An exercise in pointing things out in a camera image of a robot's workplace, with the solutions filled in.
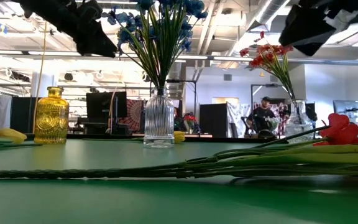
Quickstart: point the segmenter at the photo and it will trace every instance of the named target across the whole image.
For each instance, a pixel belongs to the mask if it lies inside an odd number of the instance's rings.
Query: glass vase
[[[145,107],[144,145],[159,148],[172,147],[175,143],[173,126],[173,103],[167,97],[167,89],[155,88],[154,95]]]
[[[35,115],[35,143],[66,143],[69,105],[62,99],[62,92],[62,88],[48,87],[48,97],[38,101]]]
[[[305,100],[291,100],[291,115],[285,125],[285,136],[288,137],[312,129],[312,122],[306,115]],[[313,140],[313,133],[290,139],[288,142],[298,143],[310,140]]]

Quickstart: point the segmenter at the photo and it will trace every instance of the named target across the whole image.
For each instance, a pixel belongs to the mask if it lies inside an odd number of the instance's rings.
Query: person
[[[179,108],[175,107],[173,109],[173,115],[174,115],[174,120],[173,120],[174,131],[186,131],[185,122],[184,122],[183,118],[181,117]]]
[[[254,130],[258,133],[261,130],[266,130],[270,128],[270,123],[266,121],[266,118],[274,118],[275,115],[270,109],[270,98],[265,96],[262,98],[262,104],[260,107],[253,110],[253,112],[247,118],[247,124],[251,127],[252,122]]]

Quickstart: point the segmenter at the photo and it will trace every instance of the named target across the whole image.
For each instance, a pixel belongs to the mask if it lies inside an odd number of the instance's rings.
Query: green table
[[[103,169],[167,164],[255,144],[70,139],[0,151],[1,169]],[[358,183],[287,179],[0,180],[0,223],[358,223]]]

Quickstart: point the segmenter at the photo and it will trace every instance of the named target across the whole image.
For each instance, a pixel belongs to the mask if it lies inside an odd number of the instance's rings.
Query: yellow vase
[[[62,88],[48,87],[48,97],[38,101],[35,115],[35,143],[66,143],[69,105],[62,99],[62,92]]]

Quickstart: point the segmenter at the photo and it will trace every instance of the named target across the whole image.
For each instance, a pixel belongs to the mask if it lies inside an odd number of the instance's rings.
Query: yellow flower
[[[11,128],[1,128],[0,138],[7,138],[12,140],[15,144],[21,144],[25,139],[27,139],[27,136]]]
[[[175,143],[180,143],[185,140],[185,133],[183,131],[175,131],[173,136],[175,137]]]

